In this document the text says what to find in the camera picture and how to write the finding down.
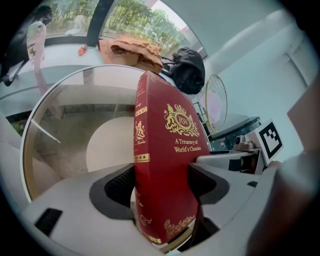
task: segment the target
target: window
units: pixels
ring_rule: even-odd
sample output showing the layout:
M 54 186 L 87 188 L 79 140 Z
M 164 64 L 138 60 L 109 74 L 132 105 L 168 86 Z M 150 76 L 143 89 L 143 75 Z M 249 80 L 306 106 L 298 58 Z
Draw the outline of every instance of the window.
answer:
M 52 9 L 52 21 L 46 35 L 86 36 L 99 0 L 46 0 Z
M 182 46 L 206 53 L 187 24 L 160 0 L 117 0 L 102 30 L 102 36 L 128 36 L 148 41 L 162 48 L 164 57 Z

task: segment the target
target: book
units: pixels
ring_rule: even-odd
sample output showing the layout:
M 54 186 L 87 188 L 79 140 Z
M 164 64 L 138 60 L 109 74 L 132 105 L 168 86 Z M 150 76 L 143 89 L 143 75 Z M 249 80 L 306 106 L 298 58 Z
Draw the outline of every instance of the book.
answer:
M 188 163 L 208 155 L 209 147 L 191 100 L 150 71 L 137 86 L 133 152 L 139 225 L 162 245 L 197 216 Z

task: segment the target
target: brown cloth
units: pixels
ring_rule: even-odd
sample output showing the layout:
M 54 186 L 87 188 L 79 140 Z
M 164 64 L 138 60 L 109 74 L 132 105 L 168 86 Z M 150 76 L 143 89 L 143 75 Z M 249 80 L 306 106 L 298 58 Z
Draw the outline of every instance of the brown cloth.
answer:
M 99 50 L 104 63 L 135 67 L 145 71 L 160 73 L 161 47 L 130 37 L 99 40 Z

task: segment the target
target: white machine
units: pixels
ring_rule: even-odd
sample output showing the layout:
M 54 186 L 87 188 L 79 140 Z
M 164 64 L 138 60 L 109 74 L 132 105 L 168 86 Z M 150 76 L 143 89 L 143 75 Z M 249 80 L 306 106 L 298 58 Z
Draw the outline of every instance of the white machine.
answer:
M 288 174 L 286 165 L 281 172 L 266 167 L 282 148 L 270 120 L 237 137 L 231 152 L 199 156 L 189 164 L 188 184 L 200 206 L 192 236 L 180 250 L 184 255 L 247 253 L 259 219 L 272 209 L 266 203 L 277 177 Z M 255 164 L 246 168 L 250 158 Z M 307 163 L 305 158 L 298 161 Z M 297 166 L 288 168 L 298 175 Z M 132 163 L 64 179 L 32 201 L 20 219 L 52 255 L 162 255 L 135 226 L 134 186 Z

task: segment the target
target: book cover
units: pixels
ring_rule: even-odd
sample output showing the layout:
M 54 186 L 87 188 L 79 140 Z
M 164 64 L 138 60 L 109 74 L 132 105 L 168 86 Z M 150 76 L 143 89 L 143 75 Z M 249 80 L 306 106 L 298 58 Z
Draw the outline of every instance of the book cover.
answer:
M 162 245 L 196 217 L 188 163 L 208 155 L 194 105 L 177 88 L 147 71 L 138 83 L 134 116 L 135 199 L 142 233 Z

